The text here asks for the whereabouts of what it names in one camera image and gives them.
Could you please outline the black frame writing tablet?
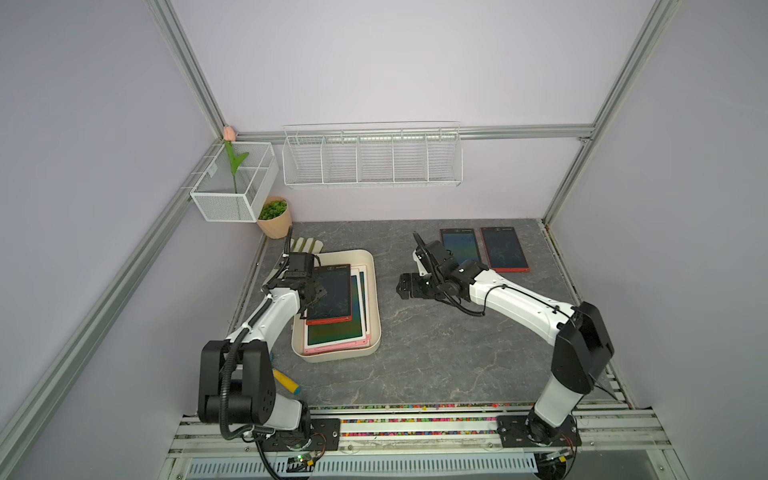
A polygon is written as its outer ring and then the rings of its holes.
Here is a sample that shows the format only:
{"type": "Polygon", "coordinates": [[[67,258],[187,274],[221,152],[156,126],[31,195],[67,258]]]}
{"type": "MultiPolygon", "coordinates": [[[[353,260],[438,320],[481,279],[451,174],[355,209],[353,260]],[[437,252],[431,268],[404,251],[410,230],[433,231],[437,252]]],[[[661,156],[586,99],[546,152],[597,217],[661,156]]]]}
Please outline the black frame writing tablet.
{"type": "Polygon", "coordinates": [[[350,321],[351,266],[337,264],[316,267],[315,278],[324,288],[325,294],[308,307],[306,324],[320,326],[350,321]]]}

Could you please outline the large red writing tablet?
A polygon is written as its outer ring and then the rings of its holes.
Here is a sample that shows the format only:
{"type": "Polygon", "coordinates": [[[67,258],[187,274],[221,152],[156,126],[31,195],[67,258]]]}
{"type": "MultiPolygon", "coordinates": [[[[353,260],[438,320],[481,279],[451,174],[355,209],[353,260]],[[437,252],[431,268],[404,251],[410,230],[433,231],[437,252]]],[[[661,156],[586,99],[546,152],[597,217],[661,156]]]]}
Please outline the large red writing tablet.
{"type": "Polygon", "coordinates": [[[441,242],[458,264],[465,261],[481,262],[479,245],[472,228],[447,228],[440,230],[441,242]]]}

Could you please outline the cream plastic storage tray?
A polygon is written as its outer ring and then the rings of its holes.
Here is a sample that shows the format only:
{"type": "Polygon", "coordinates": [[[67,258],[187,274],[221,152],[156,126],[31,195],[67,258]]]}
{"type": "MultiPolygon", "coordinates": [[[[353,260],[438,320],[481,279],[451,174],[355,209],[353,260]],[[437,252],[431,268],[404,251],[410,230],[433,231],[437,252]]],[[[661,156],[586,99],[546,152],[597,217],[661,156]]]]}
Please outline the cream plastic storage tray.
{"type": "Polygon", "coordinates": [[[344,360],[373,354],[381,340],[374,259],[362,249],[319,254],[321,266],[351,266],[352,319],[347,322],[308,326],[305,312],[293,319],[291,345],[309,363],[344,360]]]}

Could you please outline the small red writing tablet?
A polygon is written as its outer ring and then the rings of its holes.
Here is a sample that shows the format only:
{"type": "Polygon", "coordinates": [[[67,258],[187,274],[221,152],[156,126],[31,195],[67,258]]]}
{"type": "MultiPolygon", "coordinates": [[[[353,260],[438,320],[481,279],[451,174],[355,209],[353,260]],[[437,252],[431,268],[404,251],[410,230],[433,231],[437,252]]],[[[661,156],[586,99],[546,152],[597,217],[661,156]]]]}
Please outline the small red writing tablet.
{"type": "Polygon", "coordinates": [[[480,231],[491,269],[503,273],[530,271],[514,227],[482,227],[480,231]]]}

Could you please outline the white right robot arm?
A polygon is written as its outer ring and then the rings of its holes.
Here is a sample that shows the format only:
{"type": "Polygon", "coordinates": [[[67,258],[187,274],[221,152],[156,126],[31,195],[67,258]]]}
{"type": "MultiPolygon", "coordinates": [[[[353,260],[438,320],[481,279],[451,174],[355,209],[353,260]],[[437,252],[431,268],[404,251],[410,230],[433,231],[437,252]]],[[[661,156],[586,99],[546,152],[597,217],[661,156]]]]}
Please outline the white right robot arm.
{"type": "Polygon", "coordinates": [[[430,299],[482,317],[493,310],[528,328],[552,347],[550,375],[523,422],[526,439],[549,446],[570,428],[572,411],[597,384],[615,349],[599,309],[573,306],[526,289],[487,266],[449,260],[403,273],[396,291],[403,299],[430,299]]]}

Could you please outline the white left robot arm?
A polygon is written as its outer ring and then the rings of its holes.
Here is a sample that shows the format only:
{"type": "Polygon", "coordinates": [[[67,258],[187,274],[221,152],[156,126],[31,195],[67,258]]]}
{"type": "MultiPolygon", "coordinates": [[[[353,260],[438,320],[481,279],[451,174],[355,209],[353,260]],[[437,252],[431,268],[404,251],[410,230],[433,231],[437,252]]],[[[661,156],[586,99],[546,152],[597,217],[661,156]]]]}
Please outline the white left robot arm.
{"type": "Polygon", "coordinates": [[[287,268],[270,278],[256,311],[227,338],[203,347],[197,416],[216,424],[223,439],[274,437],[293,448],[310,441],[308,406],[277,392],[271,350],[288,321],[322,295],[313,270],[287,268]]]}

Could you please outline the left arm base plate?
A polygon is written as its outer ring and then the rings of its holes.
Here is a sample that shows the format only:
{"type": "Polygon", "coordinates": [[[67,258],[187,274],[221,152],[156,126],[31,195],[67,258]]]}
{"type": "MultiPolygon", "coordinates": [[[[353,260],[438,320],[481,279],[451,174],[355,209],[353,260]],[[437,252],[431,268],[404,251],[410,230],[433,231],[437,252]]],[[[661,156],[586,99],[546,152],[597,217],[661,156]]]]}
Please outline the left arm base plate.
{"type": "Polygon", "coordinates": [[[312,418],[295,431],[278,431],[260,441],[265,452],[337,451],[341,440],[339,418],[312,418]]]}

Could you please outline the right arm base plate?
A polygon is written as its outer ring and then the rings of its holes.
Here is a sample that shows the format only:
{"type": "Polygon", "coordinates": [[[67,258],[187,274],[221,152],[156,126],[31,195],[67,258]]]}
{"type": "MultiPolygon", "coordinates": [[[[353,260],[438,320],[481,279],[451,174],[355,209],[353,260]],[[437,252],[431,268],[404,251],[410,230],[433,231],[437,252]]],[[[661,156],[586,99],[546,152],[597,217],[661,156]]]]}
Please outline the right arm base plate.
{"type": "Polygon", "coordinates": [[[568,415],[559,427],[553,427],[528,414],[508,414],[496,417],[497,434],[504,448],[580,447],[582,440],[573,415],[568,415]]]}

